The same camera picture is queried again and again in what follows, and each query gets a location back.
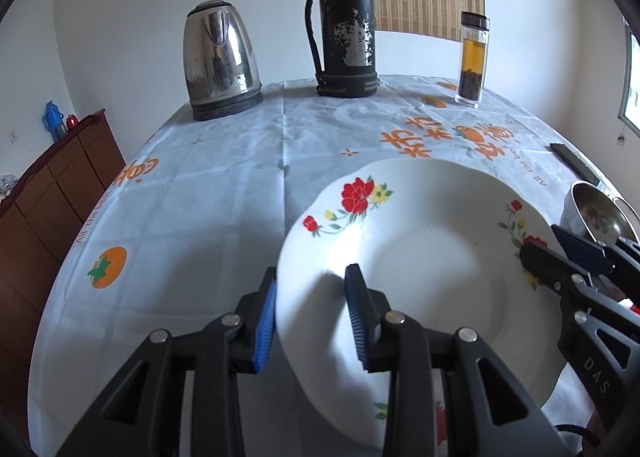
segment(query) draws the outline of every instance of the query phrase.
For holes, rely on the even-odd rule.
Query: electric kettle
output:
[[[187,15],[184,76],[196,120],[247,110],[262,101],[254,49],[236,8],[210,0]]]

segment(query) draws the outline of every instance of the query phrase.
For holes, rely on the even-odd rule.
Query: wooden cabinet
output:
[[[0,201],[0,408],[27,442],[29,365],[42,311],[82,224],[123,168],[101,110],[48,148]]]

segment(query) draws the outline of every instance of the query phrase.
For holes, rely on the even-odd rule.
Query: white wall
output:
[[[623,18],[613,0],[582,0],[581,5],[580,68],[566,136],[640,208],[640,139],[626,129],[625,146],[618,146],[627,48]]]
[[[20,177],[52,144],[40,120],[49,100],[63,114],[74,111],[58,57],[52,0],[15,0],[0,22],[0,174]],[[13,144],[12,128],[18,136]]]
[[[79,116],[106,107],[124,157],[188,99],[187,13],[203,0],[54,0],[58,47]],[[228,0],[254,44],[263,83],[313,77],[305,0]],[[574,82],[577,0],[486,0],[492,21],[487,86],[561,126]],[[376,34],[381,74],[458,75],[459,43]]]

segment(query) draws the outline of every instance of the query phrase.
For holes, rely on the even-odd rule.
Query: blue thermos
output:
[[[44,111],[44,116],[42,116],[42,123],[44,128],[51,132],[53,141],[60,140],[66,135],[65,124],[62,121],[63,117],[65,116],[58,110],[58,106],[53,101],[49,101],[47,109]]]

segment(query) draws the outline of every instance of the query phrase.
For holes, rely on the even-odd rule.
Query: table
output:
[[[473,110],[454,102],[443,78],[382,76],[378,93],[359,100],[318,97],[315,85],[268,85],[259,106],[207,122],[194,122],[185,105],[104,193],[38,330],[28,398],[38,455],[55,454],[153,329],[181,335],[233,310],[276,264],[287,230],[316,195],[365,164],[454,160],[496,176],[558,222],[576,177],[546,147],[567,141],[499,95],[486,91]],[[604,187],[615,193],[606,179]],[[320,417],[277,337],[265,371],[240,376],[239,392],[251,457],[379,454]],[[585,426],[590,403],[567,368],[543,410],[556,423]]]

